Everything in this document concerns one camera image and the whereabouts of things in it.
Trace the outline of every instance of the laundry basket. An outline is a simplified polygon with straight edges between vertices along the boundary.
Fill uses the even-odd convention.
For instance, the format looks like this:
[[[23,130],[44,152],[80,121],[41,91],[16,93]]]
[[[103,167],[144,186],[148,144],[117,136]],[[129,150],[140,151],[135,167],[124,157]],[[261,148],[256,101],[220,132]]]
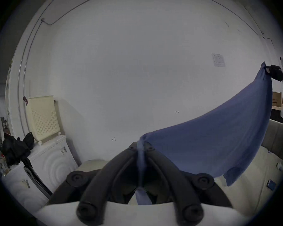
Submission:
[[[29,129],[37,141],[60,131],[53,96],[29,98],[26,114]]]

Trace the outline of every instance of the black bag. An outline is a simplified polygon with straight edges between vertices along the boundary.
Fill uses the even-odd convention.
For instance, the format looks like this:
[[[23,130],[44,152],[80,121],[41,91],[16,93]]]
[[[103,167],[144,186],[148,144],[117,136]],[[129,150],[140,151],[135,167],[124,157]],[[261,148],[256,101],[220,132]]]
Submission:
[[[29,148],[30,150],[33,149],[33,144],[34,144],[34,142],[35,142],[35,139],[34,139],[33,134],[32,134],[31,132],[28,133],[28,134],[24,137],[23,141],[25,142],[25,144],[28,146],[28,148]]]
[[[24,141],[21,141],[20,138],[16,140],[9,134],[4,134],[4,138],[1,152],[5,156],[7,166],[19,164],[21,160],[30,155],[30,148]],[[26,141],[29,143],[30,147],[33,148],[30,134],[26,135]]]

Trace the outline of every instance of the screw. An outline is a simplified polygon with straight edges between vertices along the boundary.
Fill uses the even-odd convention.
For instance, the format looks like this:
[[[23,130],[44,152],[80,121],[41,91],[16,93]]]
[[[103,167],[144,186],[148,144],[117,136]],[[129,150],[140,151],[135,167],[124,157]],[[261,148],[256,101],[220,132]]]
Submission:
[[[189,222],[199,222],[203,218],[203,209],[200,205],[190,205],[183,212],[184,219]]]
[[[82,220],[92,220],[97,215],[97,209],[92,204],[81,202],[77,209],[77,216]]]

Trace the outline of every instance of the white wall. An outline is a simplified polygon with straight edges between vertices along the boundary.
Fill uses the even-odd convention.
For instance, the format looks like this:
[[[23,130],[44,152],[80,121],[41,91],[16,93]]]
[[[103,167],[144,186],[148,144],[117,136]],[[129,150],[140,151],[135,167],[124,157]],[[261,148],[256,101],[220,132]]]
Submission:
[[[260,32],[241,6],[217,1]],[[55,0],[43,17],[53,22],[78,3]],[[20,40],[11,85],[45,7]],[[211,53],[222,54],[226,67],[215,67]],[[92,0],[54,25],[41,24],[27,61],[24,95],[54,95],[61,127],[81,161],[109,160],[146,132],[224,103],[253,81],[263,61],[272,60],[265,41],[213,1]],[[20,135],[17,95],[10,96],[13,130]]]

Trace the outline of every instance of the cable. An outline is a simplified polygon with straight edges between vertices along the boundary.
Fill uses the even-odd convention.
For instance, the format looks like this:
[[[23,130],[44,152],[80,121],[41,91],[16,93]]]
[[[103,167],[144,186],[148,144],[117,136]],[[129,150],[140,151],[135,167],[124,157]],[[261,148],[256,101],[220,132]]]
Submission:
[[[53,2],[54,0],[52,0],[48,5],[47,7],[44,9],[44,11],[41,13],[40,17],[38,18],[38,20],[36,21],[36,23],[34,24],[34,27],[33,29],[31,30],[29,36],[28,36],[28,39],[27,39],[27,42],[25,44],[25,47],[24,47],[24,50],[23,50],[23,54],[22,54],[22,57],[21,57],[21,61],[20,61],[20,67],[19,67],[19,74],[18,74],[18,91],[17,91],[17,96],[18,96],[18,112],[19,112],[19,118],[20,118],[20,124],[21,124],[21,127],[22,127],[22,131],[23,131],[23,135],[25,135],[25,132],[24,132],[24,128],[23,128],[23,123],[22,123],[22,119],[21,119],[21,112],[20,112],[20,102],[19,102],[19,82],[20,82],[20,72],[21,72],[21,66],[22,66],[22,61],[23,61],[23,57],[24,57],[24,53],[25,53],[25,50],[26,50],[26,46],[28,44],[28,41],[30,39],[30,36],[35,28],[35,26],[37,25],[39,19],[41,18],[41,16],[43,15],[43,13],[46,11],[46,9],[50,6],[50,4]]]
[[[84,2],[82,2],[82,3],[80,3],[79,5],[77,5],[77,6],[75,6],[74,8],[72,8],[71,10],[69,10],[68,12],[66,12],[66,13],[64,13],[61,17],[59,17],[56,21],[54,21],[53,23],[47,23],[45,20],[44,20],[44,18],[42,18],[41,19],[41,21],[43,21],[45,24],[47,24],[47,25],[53,25],[53,24],[55,24],[57,21],[59,21],[62,17],[64,17],[66,14],[68,14],[68,13],[70,13],[72,10],[74,10],[74,9],[76,9],[77,7],[79,7],[79,6],[81,6],[81,5],[83,5],[84,3],[86,3],[86,2],[89,2],[89,1],[91,1],[91,0],[86,0],[86,1],[84,1]],[[249,26],[250,28],[251,28],[251,30],[253,30],[258,36],[262,36],[263,38],[264,38],[264,36],[262,35],[262,34],[258,34],[247,22],[245,22],[241,17],[239,17],[236,13],[234,13],[232,10],[230,10],[229,8],[227,8],[226,6],[224,6],[224,5],[222,5],[221,3],[219,3],[219,2],[216,2],[215,0],[211,0],[211,1],[213,1],[213,2],[215,2],[215,3],[217,3],[217,4],[219,4],[220,6],[222,6],[222,7],[224,7],[225,9],[227,9],[227,10],[229,10],[231,13],[233,13],[233,14],[235,14],[238,18],[240,18],[247,26]]]

